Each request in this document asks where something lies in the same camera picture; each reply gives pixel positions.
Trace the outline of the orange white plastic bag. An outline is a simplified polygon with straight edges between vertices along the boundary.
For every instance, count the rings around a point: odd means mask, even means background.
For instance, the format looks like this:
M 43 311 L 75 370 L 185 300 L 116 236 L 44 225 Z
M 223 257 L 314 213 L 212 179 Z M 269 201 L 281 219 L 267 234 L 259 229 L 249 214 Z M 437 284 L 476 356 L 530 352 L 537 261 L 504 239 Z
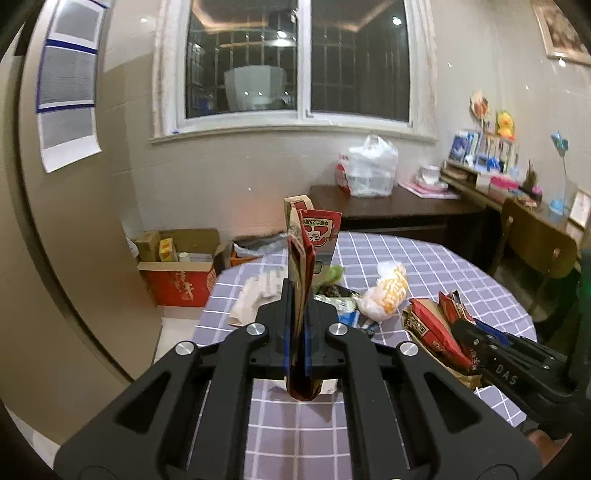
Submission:
M 379 263 L 377 273 L 376 284 L 360 297 L 358 308 L 363 316 L 382 323 L 396 314 L 409 293 L 409 283 L 406 267 L 398 261 Z

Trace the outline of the red cardboard box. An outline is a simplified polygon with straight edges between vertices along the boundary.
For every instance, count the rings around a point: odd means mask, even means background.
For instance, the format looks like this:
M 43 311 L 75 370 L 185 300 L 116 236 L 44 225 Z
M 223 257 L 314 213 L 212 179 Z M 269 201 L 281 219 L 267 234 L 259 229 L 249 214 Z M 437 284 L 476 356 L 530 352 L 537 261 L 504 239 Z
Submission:
M 133 239 L 137 268 L 159 306 L 205 306 L 228 267 L 228 246 L 216 229 L 145 231 Z

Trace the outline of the red snack packet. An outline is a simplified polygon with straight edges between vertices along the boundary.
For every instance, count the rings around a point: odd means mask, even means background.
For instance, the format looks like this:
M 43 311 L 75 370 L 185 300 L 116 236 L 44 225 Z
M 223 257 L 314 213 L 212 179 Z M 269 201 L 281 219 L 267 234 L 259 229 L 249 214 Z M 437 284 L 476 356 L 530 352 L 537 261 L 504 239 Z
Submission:
M 329 282 L 342 215 L 318 210 L 305 195 L 283 199 L 287 224 L 290 313 L 287 319 L 287 392 L 311 401 L 322 391 L 325 330 L 329 317 L 321 313 L 314 288 Z

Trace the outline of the stacked white bowls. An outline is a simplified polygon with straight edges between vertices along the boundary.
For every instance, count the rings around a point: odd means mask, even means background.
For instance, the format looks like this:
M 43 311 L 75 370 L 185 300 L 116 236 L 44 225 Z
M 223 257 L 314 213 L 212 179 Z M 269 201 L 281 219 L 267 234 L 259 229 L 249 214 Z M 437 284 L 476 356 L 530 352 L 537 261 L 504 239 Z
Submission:
M 436 165 L 422 166 L 415 176 L 415 181 L 421 188 L 432 192 L 444 192 L 449 188 L 441 179 L 441 169 Z

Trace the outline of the purple checked tablecloth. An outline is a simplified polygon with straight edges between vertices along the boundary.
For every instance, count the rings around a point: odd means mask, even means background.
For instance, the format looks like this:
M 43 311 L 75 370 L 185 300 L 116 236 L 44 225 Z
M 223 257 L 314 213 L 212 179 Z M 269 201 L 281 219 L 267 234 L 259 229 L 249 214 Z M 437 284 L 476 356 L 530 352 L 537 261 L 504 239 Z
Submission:
M 273 385 L 263 364 L 287 344 L 290 296 L 263 306 L 263 333 L 231 328 L 230 308 L 253 273 L 283 255 L 225 271 L 200 317 L 204 412 L 192 479 L 531 479 L 536 447 L 425 352 L 377 344 L 308 302 L 321 322 L 321 372 L 342 391 L 308 402 Z

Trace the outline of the blue white toothpaste box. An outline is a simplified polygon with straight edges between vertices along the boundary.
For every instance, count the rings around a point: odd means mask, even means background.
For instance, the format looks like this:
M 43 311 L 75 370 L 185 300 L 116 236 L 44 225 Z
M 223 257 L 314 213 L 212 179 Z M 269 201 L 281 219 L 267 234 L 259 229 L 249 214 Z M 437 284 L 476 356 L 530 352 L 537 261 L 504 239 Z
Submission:
M 370 320 L 358 310 L 339 314 L 339 322 L 348 327 L 360 329 L 370 337 L 374 336 L 378 327 L 377 322 Z

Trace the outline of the red white wrapper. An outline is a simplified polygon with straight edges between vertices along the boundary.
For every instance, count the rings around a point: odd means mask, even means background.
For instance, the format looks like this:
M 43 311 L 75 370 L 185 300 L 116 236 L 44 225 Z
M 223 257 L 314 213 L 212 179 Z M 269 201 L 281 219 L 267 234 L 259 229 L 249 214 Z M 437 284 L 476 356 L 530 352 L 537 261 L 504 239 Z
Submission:
M 446 366 L 462 374 L 476 371 L 477 360 L 472 348 L 464 340 L 457 340 L 452 329 L 456 324 L 477 326 L 458 291 L 439 292 L 437 301 L 411 298 L 402 320 L 404 328 Z

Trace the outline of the wooden chair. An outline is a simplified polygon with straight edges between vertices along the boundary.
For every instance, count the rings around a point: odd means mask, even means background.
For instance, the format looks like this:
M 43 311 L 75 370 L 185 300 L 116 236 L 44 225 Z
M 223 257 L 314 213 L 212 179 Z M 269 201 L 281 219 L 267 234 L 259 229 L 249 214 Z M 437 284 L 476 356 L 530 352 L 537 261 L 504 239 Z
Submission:
M 574 268 L 579 256 L 578 245 L 567 233 L 512 199 L 503 203 L 501 228 L 501 240 L 489 275 L 495 275 L 507 247 L 541 274 L 542 281 L 527 309 L 527 313 L 532 314 L 542 300 L 548 281 L 564 278 Z

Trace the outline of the yellow duck toy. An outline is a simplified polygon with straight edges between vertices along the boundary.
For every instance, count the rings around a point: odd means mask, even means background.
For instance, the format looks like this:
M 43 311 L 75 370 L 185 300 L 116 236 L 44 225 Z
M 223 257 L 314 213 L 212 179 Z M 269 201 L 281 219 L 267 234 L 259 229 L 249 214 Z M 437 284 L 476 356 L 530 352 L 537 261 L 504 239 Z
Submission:
M 499 110 L 496 115 L 497 135 L 501 138 L 515 140 L 515 124 L 512 115 L 506 110 Z

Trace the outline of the white plastic shopping bag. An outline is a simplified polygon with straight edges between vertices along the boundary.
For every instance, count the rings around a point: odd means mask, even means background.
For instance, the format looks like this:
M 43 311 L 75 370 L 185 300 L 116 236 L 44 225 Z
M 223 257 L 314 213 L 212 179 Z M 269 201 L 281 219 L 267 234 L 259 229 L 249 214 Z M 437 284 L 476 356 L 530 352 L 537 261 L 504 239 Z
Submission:
M 398 164 L 397 147 L 370 134 L 362 145 L 339 155 L 335 181 L 339 188 L 355 198 L 389 197 L 396 182 Z

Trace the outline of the dark wooden side table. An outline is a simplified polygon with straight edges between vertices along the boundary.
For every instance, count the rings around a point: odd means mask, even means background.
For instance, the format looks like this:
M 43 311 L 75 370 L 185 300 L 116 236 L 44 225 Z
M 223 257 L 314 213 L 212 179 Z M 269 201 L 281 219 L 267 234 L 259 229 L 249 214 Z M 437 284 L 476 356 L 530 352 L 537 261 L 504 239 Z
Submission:
M 321 210 L 342 214 L 342 231 L 394 235 L 446 244 L 479 226 L 484 209 L 462 197 L 422 199 L 396 186 L 388 197 L 356 198 L 335 185 L 314 185 L 308 191 Z

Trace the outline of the papers on refrigerator door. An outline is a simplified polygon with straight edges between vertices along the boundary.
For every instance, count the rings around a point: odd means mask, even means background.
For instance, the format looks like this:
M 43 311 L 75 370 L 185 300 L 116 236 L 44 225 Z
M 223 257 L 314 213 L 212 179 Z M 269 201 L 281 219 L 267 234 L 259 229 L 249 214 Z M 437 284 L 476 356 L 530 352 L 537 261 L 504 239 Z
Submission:
M 47 173 L 100 152 L 96 83 L 109 7 L 108 1 L 64 0 L 52 14 L 36 88 L 40 155 Z

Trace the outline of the beige crumpled cloth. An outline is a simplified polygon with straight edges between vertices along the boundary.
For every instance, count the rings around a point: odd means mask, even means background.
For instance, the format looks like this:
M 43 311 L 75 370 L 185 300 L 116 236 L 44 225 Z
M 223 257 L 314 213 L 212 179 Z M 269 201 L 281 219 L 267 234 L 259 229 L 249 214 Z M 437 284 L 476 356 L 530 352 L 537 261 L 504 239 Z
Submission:
M 287 267 L 272 269 L 246 280 L 228 314 L 228 324 L 243 327 L 256 321 L 261 306 L 280 300 Z

